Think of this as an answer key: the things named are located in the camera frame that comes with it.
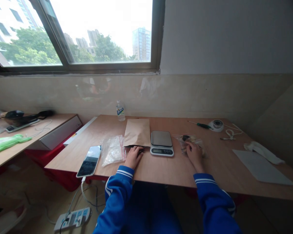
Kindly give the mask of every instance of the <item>hand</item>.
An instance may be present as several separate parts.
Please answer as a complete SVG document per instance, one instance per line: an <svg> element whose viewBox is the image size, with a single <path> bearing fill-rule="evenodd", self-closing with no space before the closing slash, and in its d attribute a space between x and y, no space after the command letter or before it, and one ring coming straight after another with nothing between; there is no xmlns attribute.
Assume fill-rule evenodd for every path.
<svg viewBox="0 0 293 234"><path fill-rule="evenodd" d="M130 167L131 169L135 169L138 162L140 161L140 159L142 158L143 152L141 152L139 155L139 150L143 149L143 147L139 146L134 146L132 147L127 155L127 159L125 162L125 166Z"/></svg>
<svg viewBox="0 0 293 234"><path fill-rule="evenodd" d="M185 141L187 145L187 154L190 162L193 164L197 173L205 173L202 163L202 150L196 144Z"/></svg>

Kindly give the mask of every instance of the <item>blue sleeve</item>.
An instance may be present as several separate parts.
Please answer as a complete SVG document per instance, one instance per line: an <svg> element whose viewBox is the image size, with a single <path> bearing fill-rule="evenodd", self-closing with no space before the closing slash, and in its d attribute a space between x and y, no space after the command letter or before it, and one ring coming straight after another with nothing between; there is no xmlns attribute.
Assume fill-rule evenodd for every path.
<svg viewBox="0 0 293 234"><path fill-rule="evenodd" d="M242 233L233 219L235 204L231 197L218 187L210 174L194 174L193 177L204 214L204 233Z"/></svg>
<svg viewBox="0 0 293 234"><path fill-rule="evenodd" d="M129 201L133 189L133 174L133 169L120 166L116 174L109 177L105 185L106 205L98 217L93 234L120 233L125 222L125 204Z"/></svg>

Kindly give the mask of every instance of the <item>bottle label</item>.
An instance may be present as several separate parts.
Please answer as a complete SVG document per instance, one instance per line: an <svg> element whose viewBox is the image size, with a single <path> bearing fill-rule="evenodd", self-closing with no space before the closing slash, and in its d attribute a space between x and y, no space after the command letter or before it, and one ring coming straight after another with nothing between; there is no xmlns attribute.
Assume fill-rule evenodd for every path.
<svg viewBox="0 0 293 234"><path fill-rule="evenodd" d="M117 109L117 115L124 114L124 108Z"/></svg>

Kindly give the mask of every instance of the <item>kraft paper bag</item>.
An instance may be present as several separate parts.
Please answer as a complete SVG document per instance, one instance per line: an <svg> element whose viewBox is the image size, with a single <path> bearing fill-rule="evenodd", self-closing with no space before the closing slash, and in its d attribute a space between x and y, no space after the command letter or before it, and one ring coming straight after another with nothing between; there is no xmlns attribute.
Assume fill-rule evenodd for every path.
<svg viewBox="0 0 293 234"><path fill-rule="evenodd" d="M128 119L124 136L124 146L151 147L149 119Z"/></svg>

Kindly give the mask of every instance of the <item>glass pane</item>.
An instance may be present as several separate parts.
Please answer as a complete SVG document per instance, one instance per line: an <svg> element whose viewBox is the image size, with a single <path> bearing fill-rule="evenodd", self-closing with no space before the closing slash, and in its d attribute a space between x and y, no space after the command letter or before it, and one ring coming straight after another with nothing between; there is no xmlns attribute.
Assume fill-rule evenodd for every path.
<svg viewBox="0 0 293 234"><path fill-rule="evenodd" d="M150 62L152 0L50 0L71 63Z"/></svg>
<svg viewBox="0 0 293 234"><path fill-rule="evenodd" d="M28 0L0 1L0 64L3 67L62 65Z"/></svg>

